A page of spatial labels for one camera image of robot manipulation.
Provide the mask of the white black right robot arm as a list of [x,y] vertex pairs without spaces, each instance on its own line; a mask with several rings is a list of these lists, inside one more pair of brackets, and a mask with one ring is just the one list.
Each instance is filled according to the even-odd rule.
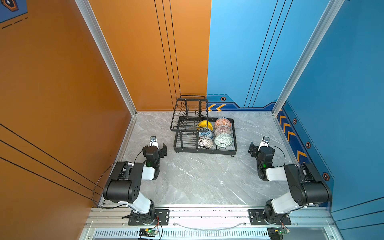
[[268,200],[263,212],[255,215],[269,225],[283,224],[293,211],[309,205],[330,202],[332,193],[313,164],[273,166],[275,149],[266,142],[250,144],[248,152],[256,159],[259,178],[264,182],[286,182],[289,191]]

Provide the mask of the brown patterned bowl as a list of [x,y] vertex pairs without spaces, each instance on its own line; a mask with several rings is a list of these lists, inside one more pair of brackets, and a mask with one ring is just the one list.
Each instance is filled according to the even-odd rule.
[[198,147],[199,149],[211,150],[214,146],[214,142],[210,137],[201,136],[198,139]]

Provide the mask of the yellow bowl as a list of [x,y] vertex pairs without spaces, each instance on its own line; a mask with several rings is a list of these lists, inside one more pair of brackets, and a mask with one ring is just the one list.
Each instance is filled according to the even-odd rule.
[[198,123],[197,129],[198,130],[210,130],[210,131],[213,131],[213,125],[208,120],[203,120],[203,121],[200,121]]

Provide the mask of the blue floral bowl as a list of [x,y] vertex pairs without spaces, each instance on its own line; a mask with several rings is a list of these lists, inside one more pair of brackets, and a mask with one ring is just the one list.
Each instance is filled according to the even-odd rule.
[[206,132],[199,132],[199,138],[200,137],[208,137],[210,139],[213,139],[214,133],[210,129],[207,129]]

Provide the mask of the orange patterned bowl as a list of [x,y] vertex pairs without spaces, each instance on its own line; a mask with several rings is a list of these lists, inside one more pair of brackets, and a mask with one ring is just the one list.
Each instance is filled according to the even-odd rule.
[[227,118],[218,118],[216,121],[215,121],[215,128],[219,128],[219,127],[226,127],[226,128],[231,128],[232,127],[232,123],[229,119]]

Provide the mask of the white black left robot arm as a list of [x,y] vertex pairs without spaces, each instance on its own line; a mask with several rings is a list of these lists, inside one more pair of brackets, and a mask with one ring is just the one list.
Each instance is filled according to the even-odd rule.
[[160,159],[168,155],[167,146],[144,147],[142,163],[118,162],[112,169],[103,190],[103,197],[121,206],[127,206],[132,212],[127,216],[144,225],[151,225],[156,218],[154,202],[141,193],[142,181],[155,181],[160,173]]

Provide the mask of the pink striped bowl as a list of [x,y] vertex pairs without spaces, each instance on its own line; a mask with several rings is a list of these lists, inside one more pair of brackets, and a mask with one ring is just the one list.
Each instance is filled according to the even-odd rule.
[[226,126],[220,126],[215,129],[215,135],[218,136],[220,134],[228,134],[231,135],[231,129]]

